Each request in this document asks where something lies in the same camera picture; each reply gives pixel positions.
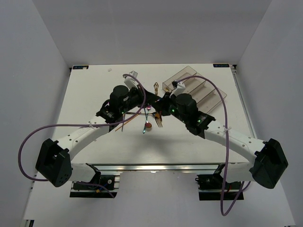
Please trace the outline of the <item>ornate gold fork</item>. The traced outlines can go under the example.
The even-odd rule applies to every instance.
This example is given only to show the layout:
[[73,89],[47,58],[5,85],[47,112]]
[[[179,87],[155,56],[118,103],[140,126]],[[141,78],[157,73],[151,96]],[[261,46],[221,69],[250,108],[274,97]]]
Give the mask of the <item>ornate gold fork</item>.
[[[157,82],[154,83],[153,85],[154,87],[154,93],[155,95],[158,95],[158,88],[159,88],[159,84]],[[160,112],[156,111],[155,115],[154,115],[154,119],[156,121],[156,124],[158,125],[159,128],[162,128],[162,119],[161,119],[161,114]]]

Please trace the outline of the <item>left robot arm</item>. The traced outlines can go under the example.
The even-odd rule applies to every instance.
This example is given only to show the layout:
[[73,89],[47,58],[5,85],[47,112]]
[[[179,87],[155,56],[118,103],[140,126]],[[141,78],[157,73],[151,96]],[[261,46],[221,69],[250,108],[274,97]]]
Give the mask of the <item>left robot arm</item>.
[[72,164],[75,156],[97,138],[111,132],[123,119],[123,114],[135,107],[146,107],[160,99],[159,96],[124,85],[114,87],[109,99],[89,121],[58,140],[47,139],[42,143],[36,170],[52,185],[60,187],[67,181],[81,181],[94,189],[100,183],[100,171],[92,164]]

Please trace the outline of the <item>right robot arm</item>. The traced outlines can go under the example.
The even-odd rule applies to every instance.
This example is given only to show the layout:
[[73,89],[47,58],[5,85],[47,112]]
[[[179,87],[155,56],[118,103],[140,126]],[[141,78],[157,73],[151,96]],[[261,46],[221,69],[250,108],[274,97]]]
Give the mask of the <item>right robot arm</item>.
[[288,167],[280,143],[251,138],[232,129],[226,129],[214,117],[198,110],[189,94],[178,96],[165,93],[163,115],[172,115],[185,124],[193,135],[216,142],[244,157],[246,163],[220,164],[215,171],[214,184],[226,188],[230,183],[253,181],[273,189]]

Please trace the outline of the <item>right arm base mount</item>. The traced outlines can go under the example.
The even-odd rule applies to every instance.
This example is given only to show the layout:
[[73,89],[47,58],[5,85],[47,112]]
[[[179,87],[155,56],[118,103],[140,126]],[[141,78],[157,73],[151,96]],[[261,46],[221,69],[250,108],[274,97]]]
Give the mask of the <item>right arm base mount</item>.
[[[198,185],[198,194],[200,201],[219,201],[222,193],[223,177],[220,173],[225,164],[220,164],[214,173],[197,175],[195,181]],[[236,198],[241,182],[225,183],[224,201],[232,201]]]

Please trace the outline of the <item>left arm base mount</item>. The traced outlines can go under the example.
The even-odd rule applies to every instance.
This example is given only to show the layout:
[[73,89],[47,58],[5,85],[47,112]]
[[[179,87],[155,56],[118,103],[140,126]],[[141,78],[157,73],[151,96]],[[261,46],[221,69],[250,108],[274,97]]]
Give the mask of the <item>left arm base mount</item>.
[[119,189],[120,173],[101,170],[92,164],[72,164],[71,198],[115,198]]

